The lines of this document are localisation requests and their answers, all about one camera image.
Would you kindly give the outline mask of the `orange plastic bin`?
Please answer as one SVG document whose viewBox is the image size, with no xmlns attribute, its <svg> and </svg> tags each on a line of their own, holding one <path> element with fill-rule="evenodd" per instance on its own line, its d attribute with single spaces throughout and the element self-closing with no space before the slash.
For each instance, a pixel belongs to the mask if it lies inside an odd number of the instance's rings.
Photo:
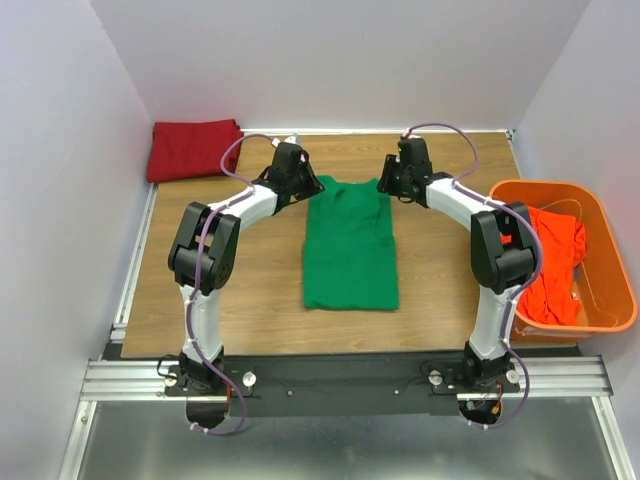
<svg viewBox="0 0 640 480">
<path fill-rule="evenodd" d="M 516 314 L 516 341 L 575 343 L 595 335 L 630 328 L 637 316 L 636 298 L 604 208 L 598 198 L 574 183 L 506 180 L 490 196 L 521 202 L 554 214 L 569 215 L 586 227 L 586 259 L 574 270 L 571 294 L 580 305 L 575 326 L 543 325 Z"/>
</svg>

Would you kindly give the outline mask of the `folded red t-shirt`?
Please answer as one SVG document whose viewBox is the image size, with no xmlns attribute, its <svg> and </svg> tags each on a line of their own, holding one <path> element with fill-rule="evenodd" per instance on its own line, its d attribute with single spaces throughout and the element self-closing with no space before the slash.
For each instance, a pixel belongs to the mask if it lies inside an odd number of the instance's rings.
<svg viewBox="0 0 640 480">
<path fill-rule="evenodd" d="M 234 119 L 212 122 L 156 122 L 146 169 L 148 183 L 223 175 L 220 161 L 243 137 Z"/>
</svg>

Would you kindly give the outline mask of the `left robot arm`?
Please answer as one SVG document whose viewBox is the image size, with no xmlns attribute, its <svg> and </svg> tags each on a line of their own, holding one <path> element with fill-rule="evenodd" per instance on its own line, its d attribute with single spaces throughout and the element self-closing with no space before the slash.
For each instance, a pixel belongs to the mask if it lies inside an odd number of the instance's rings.
<svg viewBox="0 0 640 480">
<path fill-rule="evenodd" d="M 220 297 L 234 269 L 240 234 L 324 191 L 295 135 L 273 138 L 271 144 L 271 164 L 243 191 L 217 203 L 192 202 L 186 207 L 168 255 L 184 302 L 179 371 L 201 395 L 214 393 L 224 382 Z"/>
</svg>

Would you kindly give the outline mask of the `orange t-shirt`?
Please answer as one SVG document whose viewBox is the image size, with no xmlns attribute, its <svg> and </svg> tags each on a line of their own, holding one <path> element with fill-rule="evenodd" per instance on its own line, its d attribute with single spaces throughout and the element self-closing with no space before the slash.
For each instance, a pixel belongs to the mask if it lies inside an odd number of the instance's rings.
<svg viewBox="0 0 640 480">
<path fill-rule="evenodd" d="M 581 306 L 571 288 L 574 269 L 586 258 L 586 228 L 571 215 L 534 207 L 528 211 L 544 262 L 540 275 L 520 297 L 517 311 L 537 324 L 576 326 Z"/>
</svg>

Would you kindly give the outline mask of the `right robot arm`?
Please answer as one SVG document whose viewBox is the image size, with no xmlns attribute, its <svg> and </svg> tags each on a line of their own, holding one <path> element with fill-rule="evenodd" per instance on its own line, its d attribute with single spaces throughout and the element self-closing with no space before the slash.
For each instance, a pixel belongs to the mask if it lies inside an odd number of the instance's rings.
<svg viewBox="0 0 640 480">
<path fill-rule="evenodd" d="M 462 359 L 430 372 L 453 390 L 474 392 L 505 379 L 514 358 L 510 335 L 517 303 L 541 269 L 542 247 L 527 207 L 501 203 L 436 172 L 426 141 L 412 134 L 386 156 L 377 189 L 438 211 L 470 234 L 471 270 L 480 291 L 475 326 Z"/>
</svg>

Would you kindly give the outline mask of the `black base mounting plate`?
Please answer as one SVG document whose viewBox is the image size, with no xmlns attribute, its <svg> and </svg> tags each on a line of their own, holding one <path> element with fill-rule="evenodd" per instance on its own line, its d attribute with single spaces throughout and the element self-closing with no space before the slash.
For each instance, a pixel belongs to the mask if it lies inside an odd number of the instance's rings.
<svg viewBox="0 0 640 480">
<path fill-rule="evenodd" d="M 186 401 L 193 428 L 235 431 L 257 418 L 357 417 L 427 414 L 497 425 L 508 394 L 528 396 L 530 376 L 513 358 L 505 379 L 488 387 L 457 388 L 430 368 L 462 359 L 462 351 L 311 355 L 227 355 L 218 387 L 180 375 L 179 355 L 156 364 L 169 398 Z"/>
</svg>

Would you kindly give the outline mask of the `green t-shirt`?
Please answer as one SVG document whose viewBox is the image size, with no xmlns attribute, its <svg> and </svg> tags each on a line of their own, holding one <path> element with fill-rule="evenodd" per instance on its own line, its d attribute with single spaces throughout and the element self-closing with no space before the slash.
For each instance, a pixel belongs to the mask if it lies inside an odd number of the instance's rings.
<svg viewBox="0 0 640 480">
<path fill-rule="evenodd" d="M 309 200 L 303 247 L 306 309 L 394 311 L 399 308 L 391 199 L 377 179 L 319 177 Z"/>
</svg>

